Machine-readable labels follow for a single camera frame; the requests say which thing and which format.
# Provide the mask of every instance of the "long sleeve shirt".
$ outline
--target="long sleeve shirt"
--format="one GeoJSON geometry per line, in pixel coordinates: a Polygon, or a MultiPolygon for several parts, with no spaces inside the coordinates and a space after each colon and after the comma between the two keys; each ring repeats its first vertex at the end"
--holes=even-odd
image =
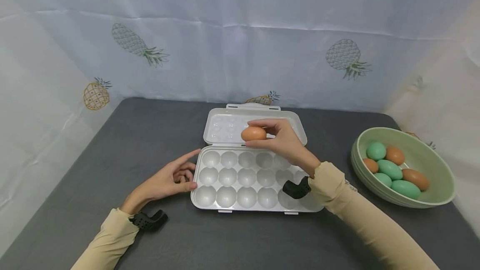
{"type": "MultiPolygon", "coordinates": [[[[345,182],[332,163],[323,162],[309,178],[315,198],[350,226],[389,269],[438,270],[436,264],[395,221],[345,182]]],[[[100,232],[73,270],[111,270],[133,244],[138,227],[121,210],[111,210],[100,232]]]]}

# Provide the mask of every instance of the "egg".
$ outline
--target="egg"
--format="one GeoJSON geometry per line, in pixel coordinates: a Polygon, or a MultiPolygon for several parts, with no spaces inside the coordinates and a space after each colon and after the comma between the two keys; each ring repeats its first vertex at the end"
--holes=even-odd
{"type": "Polygon", "coordinates": [[[392,186],[392,179],[388,175],[383,173],[375,173],[374,175],[382,184],[389,188],[392,186]]]}
{"type": "Polygon", "coordinates": [[[248,127],[241,132],[241,138],[244,141],[266,140],[267,133],[261,127],[248,127]]]}
{"type": "Polygon", "coordinates": [[[381,160],[387,154],[387,149],[380,142],[373,142],[367,147],[367,156],[372,160],[381,160]]]}
{"type": "Polygon", "coordinates": [[[412,199],[417,199],[421,194],[420,189],[416,185],[406,180],[392,182],[392,190],[412,199]]]}
{"type": "Polygon", "coordinates": [[[413,169],[403,169],[403,180],[413,183],[420,191],[426,191],[430,187],[428,179],[422,173],[413,169]]]}
{"type": "Polygon", "coordinates": [[[363,159],[363,163],[372,173],[378,172],[378,164],[372,159],[363,159]]]}
{"type": "Polygon", "coordinates": [[[397,164],[398,166],[405,162],[405,156],[403,155],[403,152],[395,146],[387,147],[385,159],[397,164]]]}
{"type": "Polygon", "coordinates": [[[379,160],[378,171],[380,173],[388,175],[392,180],[402,179],[403,173],[400,167],[395,165],[389,160],[379,160]]]}

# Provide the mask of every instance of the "bowl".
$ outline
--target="bowl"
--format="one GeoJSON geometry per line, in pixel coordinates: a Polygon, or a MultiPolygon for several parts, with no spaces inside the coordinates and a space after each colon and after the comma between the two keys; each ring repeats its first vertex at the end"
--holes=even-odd
{"type": "Polygon", "coordinates": [[[353,144],[351,161],[360,181],[390,203],[427,209],[449,203],[456,194],[454,176],[442,158],[418,138],[397,129],[374,127],[361,133],[353,144]],[[384,144],[385,147],[398,147],[405,156],[405,162],[400,168],[414,169],[425,175],[430,182],[429,189],[421,192],[420,197],[414,200],[382,184],[363,163],[363,159],[367,157],[367,147],[375,141],[384,144]]]}

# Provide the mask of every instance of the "gray table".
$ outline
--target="gray table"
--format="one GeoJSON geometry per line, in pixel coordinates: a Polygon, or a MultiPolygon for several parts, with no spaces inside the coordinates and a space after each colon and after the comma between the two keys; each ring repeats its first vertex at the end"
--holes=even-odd
{"type": "MultiPolygon", "coordinates": [[[[2,270],[69,269],[110,209],[157,169],[205,146],[212,103],[127,99],[33,216],[0,260],[2,270]]],[[[480,242],[453,204],[429,210],[398,207],[367,190],[353,174],[350,148],[371,127],[397,124],[387,115],[291,109],[307,147],[335,163],[361,194],[397,221],[443,269],[477,269],[480,242]]],[[[149,204],[170,222],[139,233],[117,269],[381,269],[372,253],[335,216],[196,209],[189,194],[149,204]]]]}

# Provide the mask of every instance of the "black wrist strap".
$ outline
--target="black wrist strap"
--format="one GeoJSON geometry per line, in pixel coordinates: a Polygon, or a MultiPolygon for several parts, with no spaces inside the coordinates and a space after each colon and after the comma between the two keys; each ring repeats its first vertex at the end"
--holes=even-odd
{"type": "Polygon", "coordinates": [[[153,215],[153,217],[149,217],[144,212],[140,212],[133,216],[133,218],[130,219],[130,222],[132,222],[133,225],[138,226],[139,229],[157,230],[164,225],[167,220],[167,214],[165,214],[163,210],[159,210],[153,215]]]}
{"type": "Polygon", "coordinates": [[[295,185],[294,182],[288,180],[283,185],[282,190],[285,194],[287,194],[293,199],[300,199],[302,197],[305,197],[305,195],[312,191],[312,189],[310,189],[310,186],[308,185],[308,176],[302,178],[298,185],[295,185]]]}

